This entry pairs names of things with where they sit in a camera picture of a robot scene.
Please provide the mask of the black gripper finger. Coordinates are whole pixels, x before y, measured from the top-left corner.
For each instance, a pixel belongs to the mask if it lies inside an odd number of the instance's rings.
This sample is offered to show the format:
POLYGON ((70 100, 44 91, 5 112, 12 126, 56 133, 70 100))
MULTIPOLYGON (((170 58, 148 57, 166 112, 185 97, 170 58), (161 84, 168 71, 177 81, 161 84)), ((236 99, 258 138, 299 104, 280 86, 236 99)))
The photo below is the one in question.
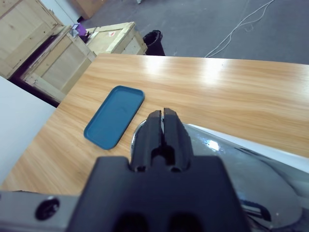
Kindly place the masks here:
POLYGON ((164 140, 168 155, 172 158, 171 171, 185 172, 190 167, 193 148, 190 136, 177 113, 164 108, 164 140))
POLYGON ((152 153, 162 144, 161 110, 150 113, 134 134, 131 149, 131 170, 145 172, 151 167, 152 153))

